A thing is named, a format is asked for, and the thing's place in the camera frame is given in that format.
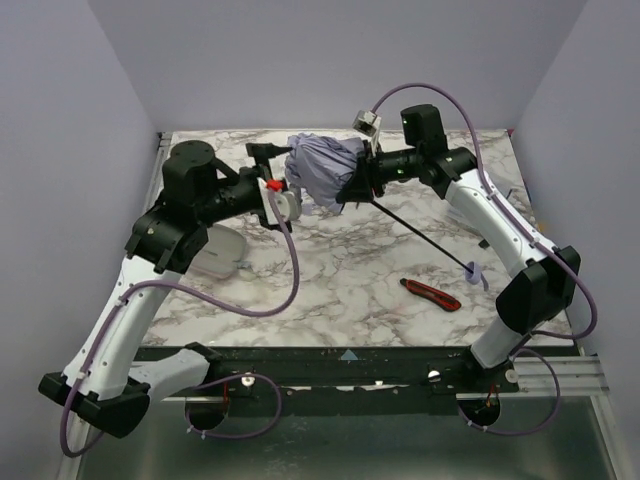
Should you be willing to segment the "pink zippered umbrella case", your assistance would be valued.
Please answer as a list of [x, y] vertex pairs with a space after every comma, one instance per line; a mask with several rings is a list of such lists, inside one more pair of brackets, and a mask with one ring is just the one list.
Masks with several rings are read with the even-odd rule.
[[243, 265], [248, 242], [238, 231], [216, 224], [208, 229], [208, 242], [194, 257], [190, 271], [218, 279], [229, 278]]

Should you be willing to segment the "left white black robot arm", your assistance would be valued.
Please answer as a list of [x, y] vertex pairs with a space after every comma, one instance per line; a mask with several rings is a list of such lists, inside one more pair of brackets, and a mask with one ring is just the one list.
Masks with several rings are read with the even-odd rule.
[[[300, 203], [270, 162], [288, 146], [249, 143], [251, 167], [233, 170], [204, 141], [175, 145], [162, 165], [162, 189], [152, 207], [132, 228], [114, 289], [89, 337], [61, 372], [43, 376], [39, 392], [63, 408], [60, 440], [67, 440], [69, 416], [116, 438], [129, 435], [154, 401], [184, 389], [217, 384], [221, 358], [192, 343], [155, 367], [135, 368], [138, 348], [167, 295], [181, 291], [241, 316], [264, 318], [281, 313], [296, 298], [300, 266], [291, 221]], [[291, 292], [279, 306], [254, 311], [237, 307], [181, 284], [216, 223], [255, 214], [260, 224], [283, 233], [293, 267]]]

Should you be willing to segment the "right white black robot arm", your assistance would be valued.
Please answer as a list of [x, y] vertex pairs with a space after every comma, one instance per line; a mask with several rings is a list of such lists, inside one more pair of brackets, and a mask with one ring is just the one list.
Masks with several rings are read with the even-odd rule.
[[496, 319], [470, 346], [467, 362], [476, 370], [493, 369], [571, 304], [580, 256], [572, 247], [557, 248], [530, 225], [480, 171], [471, 151], [449, 147], [435, 106], [406, 108], [401, 119], [406, 149], [384, 152], [378, 145], [380, 117], [357, 114], [353, 127], [367, 139], [337, 200], [370, 203], [384, 195], [386, 184], [417, 179], [488, 241], [511, 280], [496, 299]]

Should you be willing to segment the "lavender umbrella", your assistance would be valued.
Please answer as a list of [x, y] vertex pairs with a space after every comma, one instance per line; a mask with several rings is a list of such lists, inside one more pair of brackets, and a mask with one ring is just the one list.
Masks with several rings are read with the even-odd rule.
[[336, 198], [355, 173], [364, 141], [299, 133], [288, 137], [287, 146], [284, 172], [292, 190], [298, 197], [305, 191], [316, 205], [340, 215], [344, 204]]

